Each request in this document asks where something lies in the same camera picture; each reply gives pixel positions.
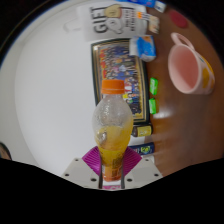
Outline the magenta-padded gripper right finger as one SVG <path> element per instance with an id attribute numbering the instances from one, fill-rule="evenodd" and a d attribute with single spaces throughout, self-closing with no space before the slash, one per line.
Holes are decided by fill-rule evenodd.
<path id="1" fill-rule="evenodd" d="M 150 157 L 142 158 L 128 147 L 125 151 L 122 167 L 121 188 L 140 188 L 162 178 Z"/>

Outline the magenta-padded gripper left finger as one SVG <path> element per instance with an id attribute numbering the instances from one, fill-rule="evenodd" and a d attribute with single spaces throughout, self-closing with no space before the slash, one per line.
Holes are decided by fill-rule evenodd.
<path id="1" fill-rule="evenodd" d="M 74 158 L 62 177 L 84 188 L 101 189 L 102 165 L 98 148 L 92 148 L 82 158 Z"/>

